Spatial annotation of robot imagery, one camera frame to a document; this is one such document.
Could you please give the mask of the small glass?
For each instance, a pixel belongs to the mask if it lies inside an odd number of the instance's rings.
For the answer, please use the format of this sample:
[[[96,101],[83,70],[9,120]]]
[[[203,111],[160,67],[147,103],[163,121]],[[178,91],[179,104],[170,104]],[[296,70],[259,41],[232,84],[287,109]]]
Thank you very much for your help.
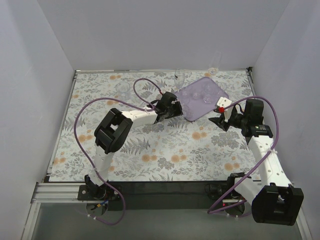
[[[199,91],[195,91],[195,92],[192,93],[192,98],[194,100],[199,100],[201,97],[202,97],[202,94]]]
[[[188,100],[190,98],[190,92],[188,90],[183,90],[181,92],[181,98],[183,100]]]

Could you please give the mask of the champagne flute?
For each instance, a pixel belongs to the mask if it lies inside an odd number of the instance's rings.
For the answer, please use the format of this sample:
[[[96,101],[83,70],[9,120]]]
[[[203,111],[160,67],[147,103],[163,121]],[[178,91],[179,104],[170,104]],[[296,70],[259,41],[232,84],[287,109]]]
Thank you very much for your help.
[[[186,79],[186,72],[184,69],[176,69],[174,72],[174,84],[179,92],[183,87]]]
[[[213,57],[211,58],[210,62],[208,63],[207,74],[211,79],[213,79],[219,72],[221,59],[222,59],[222,53],[220,51],[216,51],[213,54]]]

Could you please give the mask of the faceted glass edge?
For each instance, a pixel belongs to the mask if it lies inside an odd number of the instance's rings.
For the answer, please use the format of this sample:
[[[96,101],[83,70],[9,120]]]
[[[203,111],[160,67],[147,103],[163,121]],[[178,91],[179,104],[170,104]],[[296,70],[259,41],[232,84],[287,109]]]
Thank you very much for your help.
[[[189,108],[188,105],[185,104],[185,103],[183,103],[183,104],[181,105],[181,108],[182,108],[183,114],[185,114],[185,115],[190,111],[190,108]]]

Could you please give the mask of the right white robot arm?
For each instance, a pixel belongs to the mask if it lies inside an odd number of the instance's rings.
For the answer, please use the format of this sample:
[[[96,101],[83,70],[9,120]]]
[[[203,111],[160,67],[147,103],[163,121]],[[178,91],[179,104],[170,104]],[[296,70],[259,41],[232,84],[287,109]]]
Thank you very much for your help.
[[[224,131],[229,127],[240,129],[256,164],[248,173],[231,174],[231,187],[213,203],[207,213],[216,214],[227,210],[227,207],[216,207],[235,191],[250,204],[255,222],[293,226],[304,194],[301,188],[293,187],[279,161],[275,147],[280,131],[273,134],[271,128],[264,124],[264,104],[269,101],[260,96],[245,97],[243,101],[244,111],[238,113],[237,102],[220,97],[215,109],[220,117],[212,117],[210,121]]]

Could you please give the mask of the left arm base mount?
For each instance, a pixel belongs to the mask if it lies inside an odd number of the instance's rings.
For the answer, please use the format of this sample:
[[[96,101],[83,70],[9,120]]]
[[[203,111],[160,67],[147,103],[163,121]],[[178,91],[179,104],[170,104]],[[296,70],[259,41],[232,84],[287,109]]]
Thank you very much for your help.
[[[123,201],[117,191],[103,185],[94,192],[86,184],[79,186],[77,200],[85,203],[84,214],[88,217],[105,217],[108,212],[123,212]]]

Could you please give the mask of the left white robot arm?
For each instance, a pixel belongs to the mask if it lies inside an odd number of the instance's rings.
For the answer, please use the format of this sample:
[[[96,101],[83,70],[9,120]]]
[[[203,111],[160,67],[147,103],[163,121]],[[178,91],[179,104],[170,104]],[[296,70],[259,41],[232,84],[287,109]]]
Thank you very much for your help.
[[[120,111],[112,108],[94,131],[94,172],[84,177],[88,193],[97,200],[105,196],[106,188],[103,184],[108,180],[111,161],[124,145],[130,130],[182,114],[181,103],[171,92],[163,93],[161,99],[151,102],[143,110]]]

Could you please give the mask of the ribbed tumbler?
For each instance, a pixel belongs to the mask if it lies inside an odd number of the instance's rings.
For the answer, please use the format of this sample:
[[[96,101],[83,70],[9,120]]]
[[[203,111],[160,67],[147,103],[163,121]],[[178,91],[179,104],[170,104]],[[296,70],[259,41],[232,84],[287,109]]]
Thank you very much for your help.
[[[204,86],[203,89],[203,101],[207,104],[211,104],[214,101],[214,98],[218,94],[219,90],[213,83],[208,83]]]

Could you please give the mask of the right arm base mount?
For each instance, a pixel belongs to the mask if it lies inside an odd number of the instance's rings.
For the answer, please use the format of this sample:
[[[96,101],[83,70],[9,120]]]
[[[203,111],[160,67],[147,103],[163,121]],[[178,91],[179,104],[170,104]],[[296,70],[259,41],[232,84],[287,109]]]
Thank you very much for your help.
[[[238,181],[236,182],[232,187],[230,187],[230,189],[228,189],[222,196],[220,196],[210,207],[209,209],[207,210],[207,214],[208,215],[220,215],[222,212],[225,212],[226,210],[229,210],[229,209],[232,209],[232,208],[235,208],[237,206],[241,206],[245,203],[247,203],[247,199],[246,198],[242,198],[241,201],[237,200],[236,203],[233,203],[231,205],[223,205],[221,207],[218,207],[218,205],[220,203],[223,202],[223,200],[229,195],[231,194],[232,192],[235,192],[236,191],[236,187],[238,187],[242,182],[241,181]]]

